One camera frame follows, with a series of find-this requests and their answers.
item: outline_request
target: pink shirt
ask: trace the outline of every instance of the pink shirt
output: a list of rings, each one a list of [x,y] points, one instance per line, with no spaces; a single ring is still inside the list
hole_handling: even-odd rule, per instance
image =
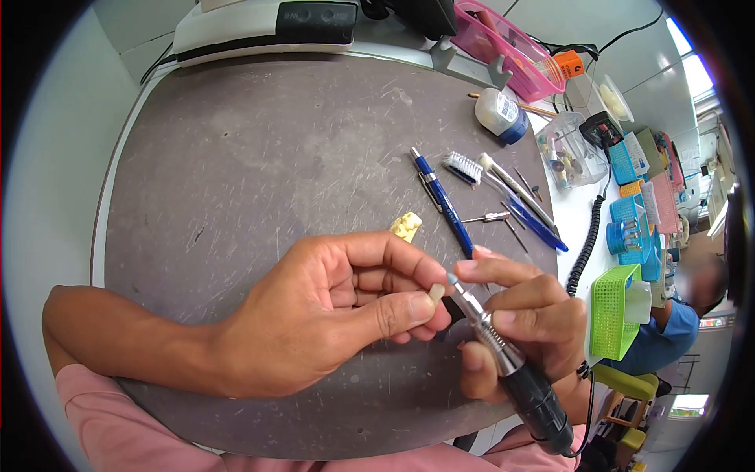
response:
[[[579,459],[545,454],[523,427],[477,457],[448,444],[346,461],[286,461],[225,453],[216,455],[179,439],[139,408],[108,377],[81,364],[63,367],[55,379],[66,416],[95,470],[181,470],[182,472],[360,472],[385,470],[506,470],[538,472],[576,470]],[[572,451],[585,426],[574,428]]]

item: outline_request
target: person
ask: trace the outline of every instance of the person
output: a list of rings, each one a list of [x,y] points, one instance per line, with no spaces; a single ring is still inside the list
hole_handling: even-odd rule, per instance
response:
[[[622,360],[603,359],[600,363],[629,375],[656,372],[686,353],[698,338],[700,318],[723,301],[729,284],[729,271],[723,260],[704,253],[685,263],[686,301],[676,296],[663,308],[650,309],[650,323],[639,326],[634,342]]]
[[[454,272],[464,282],[508,287],[486,304],[493,325],[520,341],[553,382],[577,425],[575,451],[590,394],[590,382],[576,373],[584,303],[537,267],[479,246]],[[216,455],[176,437],[111,379],[233,398],[290,395],[374,341],[432,339],[451,318],[425,291],[440,283],[450,293],[446,280],[437,261],[388,232],[307,237],[215,324],[181,325],[100,288],[56,287],[42,331],[66,416],[95,470],[575,470],[578,458],[546,455],[522,426],[482,457],[444,443],[325,463]],[[462,391],[505,401],[492,353],[476,341],[461,349]]]

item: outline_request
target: scratched table surface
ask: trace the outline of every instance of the scratched table surface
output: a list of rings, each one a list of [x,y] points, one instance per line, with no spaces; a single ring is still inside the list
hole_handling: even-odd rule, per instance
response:
[[[418,147],[462,218],[500,211],[439,165],[455,150],[490,153],[538,184],[530,130],[501,148],[474,117],[479,88],[404,63],[283,54],[178,69],[146,99],[116,169],[105,286],[178,322],[216,322],[298,239],[384,230],[407,211],[414,244],[444,267],[463,258],[408,154]],[[468,224],[472,240],[556,272],[556,254],[503,223]],[[123,389],[179,437],[224,451],[343,459],[415,449],[488,427],[509,404],[467,400],[453,343],[380,341],[320,382],[278,400],[233,400],[131,379]]]

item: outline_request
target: pencil clip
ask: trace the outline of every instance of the pencil clip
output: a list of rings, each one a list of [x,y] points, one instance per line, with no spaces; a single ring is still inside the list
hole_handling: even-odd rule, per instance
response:
[[[425,189],[425,192],[427,192],[427,195],[430,196],[430,200],[433,201],[433,205],[435,205],[435,209],[438,210],[438,213],[443,213],[443,208],[440,206],[440,202],[435,198],[432,192],[430,192],[430,188],[427,186],[427,182],[430,180],[435,180],[437,177],[435,177],[435,174],[423,174],[422,172],[418,172],[417,176],[420,178],[420,184],[422,184],[422,188]]]

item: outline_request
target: fingernail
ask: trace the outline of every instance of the fingernail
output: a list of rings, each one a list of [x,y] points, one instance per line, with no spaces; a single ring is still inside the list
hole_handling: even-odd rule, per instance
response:
[[[456,268],[464,272],[472,272],[477,268],[477,261],[473,259],[467,259],[465,261],[458,261]]]
[[[424,322],[433,317],[435,303],[426,293],[418,294],[409,301],[411,308],[411,321]]]
[[[437,307],[440,299],[445,295],[445,287],[439,283],[433,283],[433,286],[430,287],[430,291],[427,294],[430,296],[433,304]]]
[[[461,365],[470,372],[479,372],[485,361],[479,356],[465,356],[461,358]]]
[[[493,312],[493,324],[508,325],[514,322],[516,311],[496,310]]]
[[[491,254],[493,254],[493,251],[491,251],[490,249],[486,248],[485,246],[481,246],[481,245],[477,245],[477,244],[475,244],[475,245],[474,245],[474,248],[475,248],[475,249],[477,250],[477,252],[479,252],[479,253],[480,253],[481,255],[485,255],[485,256],[486,256],[486,255],[491,255]]]

